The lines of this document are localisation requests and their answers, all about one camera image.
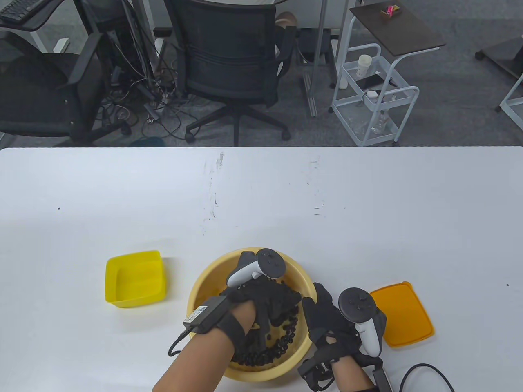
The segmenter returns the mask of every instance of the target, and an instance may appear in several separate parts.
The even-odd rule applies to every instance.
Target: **cup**
[[[356,77],[362,79],[367,74],[370,64],[372,64],[372,57],[368,54],[362,54],[358,59],[358,69],[356,70]]]

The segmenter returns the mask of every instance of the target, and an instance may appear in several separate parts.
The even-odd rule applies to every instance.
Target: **office chair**
[[[238,146],[241,116],[281,128],[281,138],[289,140],[285,124],[249,105],[270,107],[278,101],[278,80],[288,70],[296,27],[285,29],[276,56],[274,5],[164,1],[177,41],[178,91],[225,104],[186,126],[185,140],[193,142],[191,130],[224,116],[233,118],[234,146]],[[284,67],[278,75],[281,62]]]
[[[107,38],[89,35],[80,55],[41,53],[20,36],[0,32],[0,132],[70,139],[58,146],[91,146],[118,129],[130,135],[123,120],[93,130],[110,83],[103,57]]]

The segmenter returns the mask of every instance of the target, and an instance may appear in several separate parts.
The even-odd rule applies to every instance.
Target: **black glove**
[[[232,303],[252,300],[256,307],[255,322],[259,325],[260,345],[265,345],[265,335],[270,332],[270,324],[278,327],[288,318],[288,314],[301,300],[300,293],[286,284],[266,276],[251,279],[239,287],[229,287],[220,295],[227,296]]]
[[[332,331],[336,342],[342,346],[343,356],[351,355],[360,367],[369,365],[381,366],[380,358],[373,358],[359,351],[361,339],[354,323],[347,320],[333,305],[332,296],[319,283],[314,283],[318,300],[315,303],[312,298],[305,297],[302,300],[303,312],[309,329],[309,338],[322,348],[328,345],[326,337]]]

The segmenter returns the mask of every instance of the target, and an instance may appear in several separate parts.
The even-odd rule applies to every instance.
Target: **phone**
[[[382,85],[385,82],[385,80],[377,74],[364,77],[363,79],[357,80],[356,84],[359,88],[361,88],[362,91],[368,90],[369,88],[376,87],[379,85]],[[392,82],[392,79],[389,81],[389,84],[392,87],[397,87],[397,84]]]

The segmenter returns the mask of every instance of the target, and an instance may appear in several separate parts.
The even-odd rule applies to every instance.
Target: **white bottle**
[[[391,101],[396,100],[396,94],[392,95]],[[376,121],[376,124],[370,129],[376,135],[383,135],[387,122],[390,120],[389,110],[380,110],[380,115]]]
[[[362,54],[358,59],[358,68],[356,69],[356,79],[363,79],[367,75],[370,65],[372,64],[372,57],[368,54]]]

